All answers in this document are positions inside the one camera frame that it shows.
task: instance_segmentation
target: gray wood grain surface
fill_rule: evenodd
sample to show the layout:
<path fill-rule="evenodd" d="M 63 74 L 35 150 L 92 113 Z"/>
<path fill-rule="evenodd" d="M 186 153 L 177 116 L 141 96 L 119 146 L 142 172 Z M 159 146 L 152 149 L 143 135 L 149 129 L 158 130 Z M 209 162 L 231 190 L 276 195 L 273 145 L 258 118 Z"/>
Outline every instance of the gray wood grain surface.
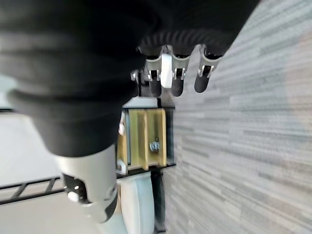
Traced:
<path fill-rule="evenodd" d="M 175 98 L 169 234 L 312 233 L 312 1 L 264 0 L 208 90 Z"/>

